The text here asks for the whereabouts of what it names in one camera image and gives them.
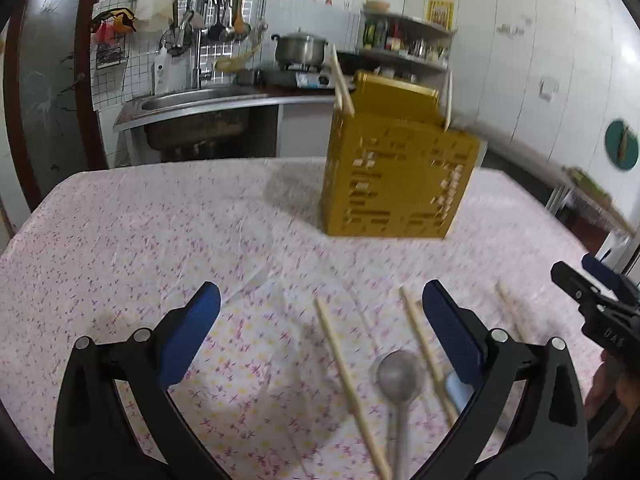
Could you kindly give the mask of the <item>person's right hand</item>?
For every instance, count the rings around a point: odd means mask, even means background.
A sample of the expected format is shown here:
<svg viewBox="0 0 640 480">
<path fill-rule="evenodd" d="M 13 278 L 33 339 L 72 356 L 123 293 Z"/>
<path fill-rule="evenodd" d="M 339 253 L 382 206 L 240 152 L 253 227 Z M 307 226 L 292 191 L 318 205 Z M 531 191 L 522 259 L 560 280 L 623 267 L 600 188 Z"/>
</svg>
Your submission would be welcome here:
<svg viewBox="0 0 640 480">
<path fill-rule="evenodd" d="M 585 400 L 585 415 L 588 420 L 598 414 L 610 396 L 615 396 L 623 409 L 622 417 L 613 424 L 600 439 L 598 448 L 612 448 L 639 408 L 639 377 L 622 370 L 615 375 L 618 362 L 605 350 L 600 355 L 601 364 L 592 378 Z"/>
</svg>

